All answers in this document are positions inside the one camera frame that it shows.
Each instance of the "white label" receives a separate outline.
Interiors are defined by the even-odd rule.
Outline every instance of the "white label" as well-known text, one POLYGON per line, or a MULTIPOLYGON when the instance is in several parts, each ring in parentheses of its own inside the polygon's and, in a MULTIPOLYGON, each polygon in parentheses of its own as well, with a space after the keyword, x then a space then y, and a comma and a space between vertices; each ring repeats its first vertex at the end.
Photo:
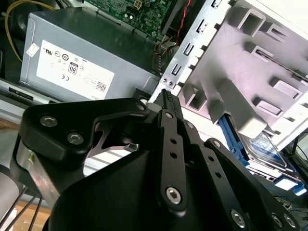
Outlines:
POLYGON ((92 100, 106 97, 114 73, 45 40, 37 76, 92 100))
POLYGON ((33 56, 38 52, 39 46, 35 43, 32 43, 32 45, 29 47, 29 49, 26 51, 26 53, 33 58, 33 56))

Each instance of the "sticker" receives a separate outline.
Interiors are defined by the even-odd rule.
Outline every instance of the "sticker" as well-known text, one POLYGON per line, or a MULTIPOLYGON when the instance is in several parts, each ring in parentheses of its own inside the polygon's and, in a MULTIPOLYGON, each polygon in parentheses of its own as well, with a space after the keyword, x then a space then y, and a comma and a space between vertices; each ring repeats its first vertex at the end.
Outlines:
POLYGON ((26 53, 33 58, 33 56, 38 52, 39 46, 35 43, 32 43, 32 45, 29 47, 29 49, 26 51, 26 53))
POLYGON ((114 73, 45 40, 37 76, 92 100, 106 97, 114 73))
POLYGON ((269 141, 268 137, 263 133, 260 133, 256 138, 250 139, 249 141, 255 151, 259 151, 272 158, 281 160, 273 144, 269 141))

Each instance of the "motherboard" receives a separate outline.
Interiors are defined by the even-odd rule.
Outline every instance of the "motherboard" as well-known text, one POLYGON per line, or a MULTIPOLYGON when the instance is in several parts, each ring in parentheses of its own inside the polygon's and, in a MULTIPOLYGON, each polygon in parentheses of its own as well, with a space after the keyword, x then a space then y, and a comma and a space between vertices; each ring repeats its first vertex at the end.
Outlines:
POLYGON ((87 0, 87 2, 146 35, 161 40, 161 23, 172 0, 87 0))

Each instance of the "gray power supply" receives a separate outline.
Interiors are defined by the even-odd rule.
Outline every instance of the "gray power supply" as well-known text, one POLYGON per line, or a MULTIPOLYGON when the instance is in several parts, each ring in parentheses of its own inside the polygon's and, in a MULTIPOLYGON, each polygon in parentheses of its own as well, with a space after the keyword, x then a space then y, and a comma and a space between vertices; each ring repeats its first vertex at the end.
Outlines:
POLYGON ((88 8, 31 13, 20 83, 60 101, 154 91, 154 42, 88 8))

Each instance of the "barcode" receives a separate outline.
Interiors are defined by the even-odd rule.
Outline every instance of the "barcode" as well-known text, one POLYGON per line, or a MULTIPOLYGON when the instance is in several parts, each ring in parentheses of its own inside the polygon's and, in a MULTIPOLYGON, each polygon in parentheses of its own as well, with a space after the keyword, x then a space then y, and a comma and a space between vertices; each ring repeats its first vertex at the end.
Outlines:
POLYGON ((105 84, 101 83, 101 82, 97 82, 97 84, 96 84, 96 89, 98 89, 98 90, 100 90, 102 92, 105 92, 106 87, 107 86, 105 84))

